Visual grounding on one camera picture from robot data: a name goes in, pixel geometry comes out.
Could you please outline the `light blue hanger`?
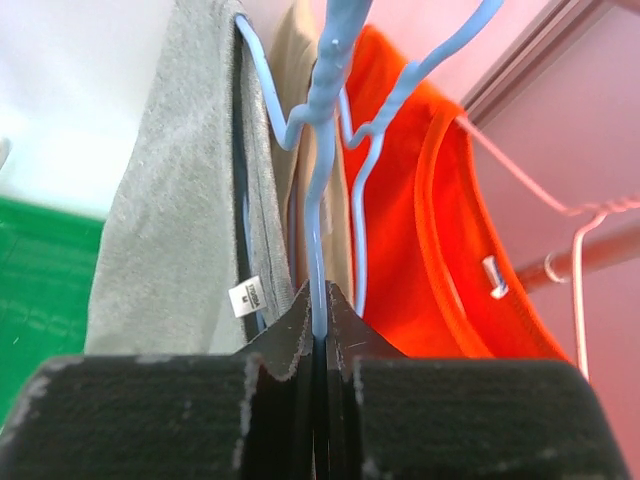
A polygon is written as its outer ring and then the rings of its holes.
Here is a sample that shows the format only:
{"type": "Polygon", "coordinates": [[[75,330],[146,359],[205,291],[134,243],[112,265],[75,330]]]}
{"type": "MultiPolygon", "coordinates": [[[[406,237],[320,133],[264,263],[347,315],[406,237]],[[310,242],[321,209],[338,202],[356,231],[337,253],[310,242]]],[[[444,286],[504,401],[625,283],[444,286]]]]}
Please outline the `light blue hanger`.
{"type": "Polygon", "coordinates": [[[325,285],[320,223],[320,204],[332,172],[336,150],[334,110],[346,82],[346,70],[353,46],[362,30],[372,3],[370,1],[329,1],[325,24],[319,38],[317,60],[312,70],[307,101],[285,116],[276,93],[261,41],[243,14],[234,22],[256,68],[276,143],[285,150],[297,145],[304,126],[313,128],[317,141],[316,163],[304,203],[304,231],[307,262],[310,267],[312,334],[318,341],[328,334],[328,306],[325,285]]]}

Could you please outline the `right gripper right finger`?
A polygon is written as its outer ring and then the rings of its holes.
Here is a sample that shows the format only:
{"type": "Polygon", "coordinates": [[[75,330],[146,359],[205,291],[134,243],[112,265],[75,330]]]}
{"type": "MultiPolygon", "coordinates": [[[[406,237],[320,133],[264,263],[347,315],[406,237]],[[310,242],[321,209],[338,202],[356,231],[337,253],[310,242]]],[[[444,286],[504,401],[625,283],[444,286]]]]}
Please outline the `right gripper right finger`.
{"type": "Polygon", "coordinates": [[[627,479],[589,383],[553,360],[411,359],[327,287],[330,479],[627,479]]]}

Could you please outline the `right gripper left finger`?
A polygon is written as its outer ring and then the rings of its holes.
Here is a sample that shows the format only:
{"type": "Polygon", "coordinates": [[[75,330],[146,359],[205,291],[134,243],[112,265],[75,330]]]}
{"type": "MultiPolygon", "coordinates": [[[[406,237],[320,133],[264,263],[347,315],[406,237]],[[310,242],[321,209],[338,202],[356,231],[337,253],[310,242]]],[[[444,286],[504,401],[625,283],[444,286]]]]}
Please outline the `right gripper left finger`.
{"type": "Polygon", "coordinates": [[[232,355],[58,356],[1,434],[5,479],[307,479],[310,295],[232,355]]]}

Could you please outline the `grey t shirt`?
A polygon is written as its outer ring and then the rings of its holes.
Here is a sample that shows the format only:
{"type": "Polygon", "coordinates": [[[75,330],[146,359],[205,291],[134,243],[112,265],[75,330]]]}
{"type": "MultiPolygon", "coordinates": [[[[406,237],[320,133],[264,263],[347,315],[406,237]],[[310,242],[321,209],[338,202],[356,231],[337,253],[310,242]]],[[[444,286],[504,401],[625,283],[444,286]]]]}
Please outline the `grey t shirt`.
{"type": "Polygon", "coordinates": [[[237,1],[178,1],[105,222],[88,354],[231,354],[291,306],[264,100],[237,1]]]}

